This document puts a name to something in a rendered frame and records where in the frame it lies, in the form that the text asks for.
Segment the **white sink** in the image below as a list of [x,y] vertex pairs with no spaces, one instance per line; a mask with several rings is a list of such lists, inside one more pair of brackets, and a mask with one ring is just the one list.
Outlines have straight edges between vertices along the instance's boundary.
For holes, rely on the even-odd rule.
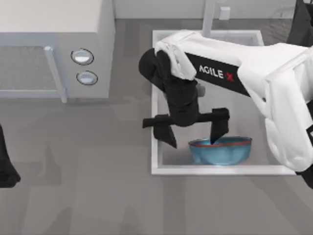
[[249,158],[237,165],[194,164],[188,142],[209,137],[210,123],[198,123],[187,128],[174,126],[177,148],[151,139],[153,175],[295,175],[270,153],[264,119],[250,98],[203,81],[200,84],[205,87],[205,95],[199,99],[201,111],[206,113],[212,108],[227,107],[230,111],[229,135],[252,138]]

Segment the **blue bowl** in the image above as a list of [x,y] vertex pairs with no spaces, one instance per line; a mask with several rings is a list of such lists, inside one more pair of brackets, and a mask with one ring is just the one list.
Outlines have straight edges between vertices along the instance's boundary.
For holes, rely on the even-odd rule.
[[222,137],[211,142],[210,139],[197,139],[189,142],[193,163],[197,165],[238,165],[246,161],[251,152],[252,138]]

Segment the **small microwave knob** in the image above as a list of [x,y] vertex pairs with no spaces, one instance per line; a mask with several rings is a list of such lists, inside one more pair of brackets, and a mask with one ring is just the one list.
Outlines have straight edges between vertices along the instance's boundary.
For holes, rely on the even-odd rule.
[[98,81],[98,76],[92,71],[86,70],[76,74],[76,80],[84,86],[95,85]]

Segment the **tall white tap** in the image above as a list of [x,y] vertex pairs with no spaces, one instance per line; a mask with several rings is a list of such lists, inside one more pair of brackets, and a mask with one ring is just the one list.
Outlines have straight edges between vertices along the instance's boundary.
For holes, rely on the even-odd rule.
[[206,38],[208,38],[211,34],[215,5],[216,0],[205,0],[202,21],[202,36]]

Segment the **large microwave knob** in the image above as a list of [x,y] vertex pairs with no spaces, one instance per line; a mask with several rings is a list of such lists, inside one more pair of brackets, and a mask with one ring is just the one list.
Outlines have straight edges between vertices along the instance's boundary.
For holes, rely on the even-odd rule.
[[94,61],[93,53],[85,48],[73,50],[70,56],[74,63],[81,66],[87,66]]

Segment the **black upright object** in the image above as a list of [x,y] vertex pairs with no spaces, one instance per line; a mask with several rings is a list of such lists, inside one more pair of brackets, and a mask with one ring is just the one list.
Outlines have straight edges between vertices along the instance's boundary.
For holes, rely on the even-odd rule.
[[303,47],[313,46],[313,0],[308,3],[296,0],[291,30],[287,44]]

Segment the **pale microwave oven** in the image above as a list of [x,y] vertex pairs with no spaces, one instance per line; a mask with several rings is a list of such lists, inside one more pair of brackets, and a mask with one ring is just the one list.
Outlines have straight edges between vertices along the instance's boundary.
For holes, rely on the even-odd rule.
[[[51,46],[67,99],[109,97],[114,38],[112,0],[0,0],[0,46]],[[80,48],[93,53],[91,64],[73,62]],[[80,84],[82,71],[95,73],[97,83]]]

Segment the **microwave oven door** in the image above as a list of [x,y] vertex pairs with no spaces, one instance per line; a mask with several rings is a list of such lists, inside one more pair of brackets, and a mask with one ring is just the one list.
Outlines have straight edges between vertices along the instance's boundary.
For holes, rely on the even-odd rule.
[[0,98],[60,98],[44,47],[0,46]]

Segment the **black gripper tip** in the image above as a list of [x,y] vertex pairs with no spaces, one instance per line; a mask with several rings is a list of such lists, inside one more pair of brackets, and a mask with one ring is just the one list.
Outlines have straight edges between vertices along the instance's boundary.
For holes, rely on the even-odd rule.
[[13,188],[20,181],[21,177],[9,158],[3,128],[0,125],[0,188]]

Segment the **white wall socket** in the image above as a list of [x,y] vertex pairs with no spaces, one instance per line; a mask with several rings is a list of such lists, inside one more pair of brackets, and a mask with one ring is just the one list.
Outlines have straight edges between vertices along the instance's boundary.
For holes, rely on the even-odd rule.
[[227,21],[230,19],[231,8],[228,6],[220,7],[219,20]]

